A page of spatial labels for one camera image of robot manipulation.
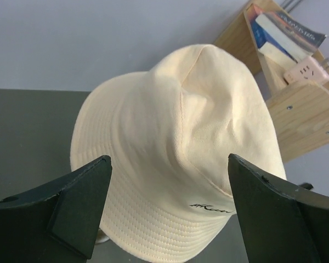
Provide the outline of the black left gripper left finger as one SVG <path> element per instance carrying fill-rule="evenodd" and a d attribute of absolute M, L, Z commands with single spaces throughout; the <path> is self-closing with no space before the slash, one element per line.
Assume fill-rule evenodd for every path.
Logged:
<path fill-rule="evenodd" d="M 111 158 L 0 201 L 0 262 L 91 259 L 112 174 Z"/>

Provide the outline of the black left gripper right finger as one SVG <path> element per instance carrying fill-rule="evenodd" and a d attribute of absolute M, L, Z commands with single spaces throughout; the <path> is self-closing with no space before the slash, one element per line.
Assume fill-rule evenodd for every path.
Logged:
<path fill-rule="evenodd" d="M 235 154 L 228 173 L 249 262 L 329 262 L 329 197 Z"/>

